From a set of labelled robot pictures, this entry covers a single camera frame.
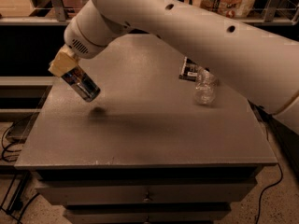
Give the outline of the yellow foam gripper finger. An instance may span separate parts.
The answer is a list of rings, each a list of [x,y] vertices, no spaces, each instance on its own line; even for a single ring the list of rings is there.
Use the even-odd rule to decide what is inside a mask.
[[[78,55],[67,45],[63,45],[50,62],[49,71],[56,77],[62,77],[78,65]]]

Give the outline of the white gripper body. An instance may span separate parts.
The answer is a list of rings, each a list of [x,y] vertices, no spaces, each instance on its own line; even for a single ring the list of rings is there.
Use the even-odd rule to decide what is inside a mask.
[[[65,44],[79,58],[91,59],[103,51],[107,45],[96,45],[88,39],[78,26],[78,17],[74,17],[64,31]]]

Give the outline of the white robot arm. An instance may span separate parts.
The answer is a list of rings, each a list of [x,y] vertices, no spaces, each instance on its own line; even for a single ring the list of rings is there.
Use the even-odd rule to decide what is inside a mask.
[[[299,42],[178,0],[89,0],[50,72],[63,76],[132,29],[158,36],[299,133]]]

